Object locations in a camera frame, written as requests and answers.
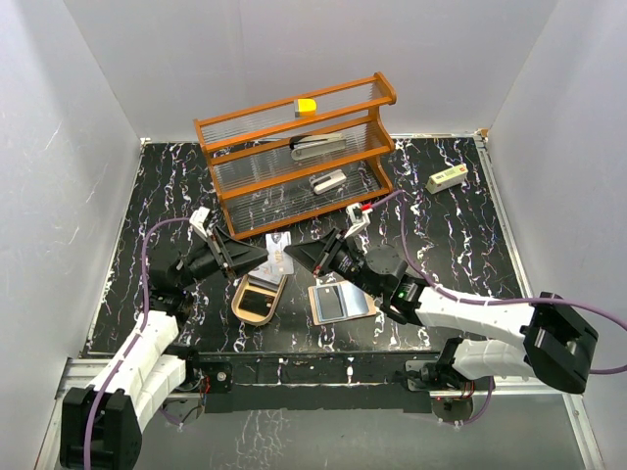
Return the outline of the black credit card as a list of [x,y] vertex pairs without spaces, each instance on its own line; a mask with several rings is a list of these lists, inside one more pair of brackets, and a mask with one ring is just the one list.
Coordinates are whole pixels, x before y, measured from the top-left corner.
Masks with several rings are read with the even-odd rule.
[[239,301],[238,308],[260,317],[266,317],[270,314],[274,300],[275,296],[273,295],[253,290],[245,290]]

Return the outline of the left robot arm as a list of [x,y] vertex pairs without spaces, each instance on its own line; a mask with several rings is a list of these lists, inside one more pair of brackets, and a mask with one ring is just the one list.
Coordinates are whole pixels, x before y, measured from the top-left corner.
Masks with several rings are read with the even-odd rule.
[[60,464],[65,469],[131,469],[147,424],[176,388],[190,391],[203,368],[173,343],[188,314],[189,290],[219,273],[236,279],[268,258],[266,249],[199,229],[201,246],[171,264],[142,266],[143,312],[120,349],[62,405]]

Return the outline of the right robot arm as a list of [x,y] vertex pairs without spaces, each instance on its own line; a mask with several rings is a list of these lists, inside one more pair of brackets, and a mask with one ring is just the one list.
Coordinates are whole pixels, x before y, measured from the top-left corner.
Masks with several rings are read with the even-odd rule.
[[561,298],[504,301],[432,287],[410,274],[393,247],[362,251],[337,229],[284,251],[312,274],[336,273],[380,300],[381,310],[398,323],[475,335],[449,340],[438,360],[421,368],[422,382],[431,387],[456,389],[484,377],[514,376],[573,395],[586,389],[599,335]]

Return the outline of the beige card box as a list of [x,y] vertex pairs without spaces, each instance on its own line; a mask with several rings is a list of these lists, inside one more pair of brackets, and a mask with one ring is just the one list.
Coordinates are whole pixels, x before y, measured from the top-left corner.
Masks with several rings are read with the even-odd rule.
[[277,283],[245,275],[231,301],[234,315],[243,323],[256,327],[268,324],[278,307],[287,277]]

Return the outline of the white card stack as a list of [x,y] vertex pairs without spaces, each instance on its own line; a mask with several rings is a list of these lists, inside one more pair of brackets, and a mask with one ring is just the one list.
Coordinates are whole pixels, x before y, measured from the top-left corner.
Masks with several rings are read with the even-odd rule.
[[272,269],[266,265],[261,265],[252,270],[248,276],[251,285],[274,292],[279,290],[279,286],[283,281],[282,274],[274,273]]

